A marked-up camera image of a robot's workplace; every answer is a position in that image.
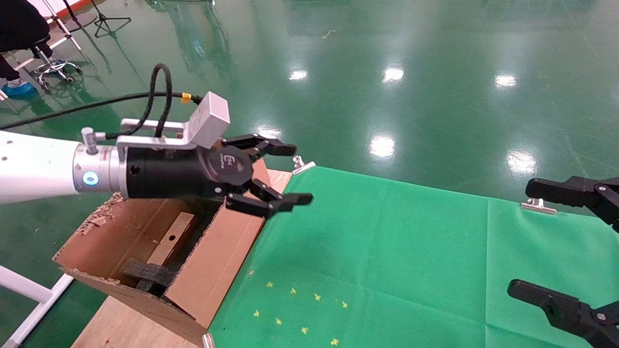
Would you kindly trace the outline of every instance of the robotic arm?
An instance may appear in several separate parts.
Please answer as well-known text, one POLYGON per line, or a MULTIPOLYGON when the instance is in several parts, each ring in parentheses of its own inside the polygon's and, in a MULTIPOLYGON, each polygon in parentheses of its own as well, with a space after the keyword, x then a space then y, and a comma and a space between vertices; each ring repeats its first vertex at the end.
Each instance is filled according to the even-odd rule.
MULTIPOLYGON (((619 178, 593 180, 572 176, 564 182, 533 178, 528 197, 572 207, 587 207, 619 232, 619 178)), ((619 348, 619 301, 600 308, 537 284, 514 279, 509 296, 541 308, 550 325, 585 339, 594 348, 619 348)))
MULTIPOLYGON (((188 122, 165 122, 179 138, 118 136, 82 129, 84 142, 0 131, 0 204, 87 192, 120 191, 125 198, 225 196, 229 209, 270 218, 309 204, 309 193, 280 194, 252 179, 252 163, 266 154, 293 156, 297 147, 258 134, 220 139, 230 124, 228 102, 209 92, 188 122), (244 197, 251 192, 255 197, 244 197)), ((139 125, 123 119, 121 128, 139 125)), ((142 130, 155 130, 146 121, 142 130)))

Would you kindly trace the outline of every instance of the black cable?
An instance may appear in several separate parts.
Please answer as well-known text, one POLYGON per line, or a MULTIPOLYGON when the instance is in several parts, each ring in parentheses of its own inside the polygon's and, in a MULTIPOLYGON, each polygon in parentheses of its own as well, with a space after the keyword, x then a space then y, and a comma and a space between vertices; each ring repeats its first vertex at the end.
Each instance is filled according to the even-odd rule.
MULTIPOLYGON (((184 95, 183 93, 172 93, 172 97, 175 97, 175 98, 183 98, 183 95, 184 95)), ((100 106, 107 105, 107 104, 112 104, 112 103, 123 102, 125 100, 146 98, 148 96, 149 96, 148 92, 122 95, 120 97, 111 98, 111 99, 108 99, 108 100, 102 100, 100 102, 95 102, 95 103, 90 103, 90 104, 82 105, 82 106, 77 107, 77 108, 68 109, 68 110, 64 110, 64 111, 59 111, 59 112, 56 112, 56 113, 50 113, 50 114, 45 115, 45 116, 39 116, 39 117, 35 117, 35 118, 29 118, 27 120, 22 120, 22 121, 17 121, 17 122, 13 122, 13 123, 8 123, 8 124, 5 124, 4 126, 0 126, 0 131, 5 131, 7 129, 11 129, 11 128, 15 128, 15 127, 26 126, 28 124, 45 121, 45 120, 48 120, 50 118, 59 117, 59 116, 66 115, 66 114, 69 114, 69 113, 73 113, 73 112, 76 112, 76 111, 86 110, 86 109, 90 109, 90 108, 96 108, 96 107, 100 107, 100 106)), ((155 92, 155 97, 164 97, 164 96, 167 96, 167 94, 164 93, 164 92, 155 92)), ((202 101, 202 97, 198 97, 197 95, 191 95, 191 101, 194 102, 195 104, 200 104, 200 102, 202 101)))
MULTIPOLYGON (((150 74, 150 86, 149 86, 149 94, 148 94, 148 101, 146 102, 146 109, 144 110, 144 113, 142 114, 142 117, 140 117, 139 122, 135 125, 135 127, 133 127, 132 129, 128 130, 128 131, 123 131, 123 132, 118 132, 118 133, 107 133, 105 134, 105 139, 116 139, 119 136, 130 136, 133 135, 135 132, 137 132, 138 130, 140 130, 140 128, 144 125, 144 122, 146 122, 146 120, 149 118, 150 115, 150 111, 153 108, 153 101, 155 100, 155 85, 157 84, 157 74, 159 74, 159 70, 163 70, 163 74, 165 76, 165 107, 163 108, 163 113, 161 115, 161 117, 159 118, 159 121, 161 122, 161 119, 167 119, 168 118, 168 114, 170 112, 170 107, 172 104, 172 77, 170 75, 170 69, 168 69, 168 67, 165 64, 159 63, 157 64, 154 68, 152 73, 150 74)), ((161 137, 161 132, 159 132, 159 135, 157 135, 157 132, 155 132, 155 137, 161 137)))
MULTIPOLYGON (((168 114, 170 114, 170 108, 172 107, 172 75, 170 74, 170 69, 164 64, 157 64, 155 69, 157 71, 159 71, 159 69, 163 70, 163 75, 165 76, 165 106, 163 107, 161 117, 159 117, 157 128, 155 128, 155 137, 161 137, 163 134, 163 125, 168 119, 168 114)), ((150 88, 155 92, 155 79, 157 78, 155 70, 153 70, 153 76, 154 79, 150 81, 150 88)))

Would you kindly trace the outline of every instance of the white robotic arm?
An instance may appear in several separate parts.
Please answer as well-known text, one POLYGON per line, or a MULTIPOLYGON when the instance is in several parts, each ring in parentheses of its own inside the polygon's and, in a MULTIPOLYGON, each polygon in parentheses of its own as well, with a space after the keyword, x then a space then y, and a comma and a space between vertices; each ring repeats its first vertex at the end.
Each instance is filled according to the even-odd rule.
MULTIPOLYGON (((258 134, 221 139, 230 124, 228 102, 209 92, 188 122, 165 122, 180 138, 121 135, 101 146, 105 133, 82 129, 83 143, 0 131, 0 204, 86 192, 125 198, 226 196, 230 209, 270 217, 309 204, 311 194, 282 195, 252 179, 252 162, 265 154, 294 155, 296 146, 258 134), (244 197, 250 191, 260 201, 244 197)), ((139 120, 124 119, 131 129, 139 120)), ((155 129, 146 121, 140 129, 155 129)))

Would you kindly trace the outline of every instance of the blue indicator light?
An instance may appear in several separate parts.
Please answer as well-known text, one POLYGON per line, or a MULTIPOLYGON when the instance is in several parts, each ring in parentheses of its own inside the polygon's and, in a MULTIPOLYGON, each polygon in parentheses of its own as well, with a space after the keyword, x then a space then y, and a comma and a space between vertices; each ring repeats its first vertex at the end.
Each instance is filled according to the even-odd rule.
POLYGON ((85 172, 82 181, 89 186, 95 186, 99 183, 99 176, 95 172, 85 172))

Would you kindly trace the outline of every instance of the metal clip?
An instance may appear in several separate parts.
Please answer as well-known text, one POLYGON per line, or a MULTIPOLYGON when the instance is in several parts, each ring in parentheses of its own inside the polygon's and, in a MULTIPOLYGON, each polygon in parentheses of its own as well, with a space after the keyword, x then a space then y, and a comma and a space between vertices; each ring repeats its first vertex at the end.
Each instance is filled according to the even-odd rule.
POLYGON ((544 214, 556 214, 556 209, 545 207, 541 198, 529 198, 526 203, 520 203, 520 207, 530 211, 543 212, 544 214))
POLYGON ((301 156, 296 155, 292 157, 292 160, 295 163, 295 169, 292 171, 292 175, 297 175, 305 172, 307 169, 314 168, 316 164, 312 161, 310 163, 305 163, 301 156))

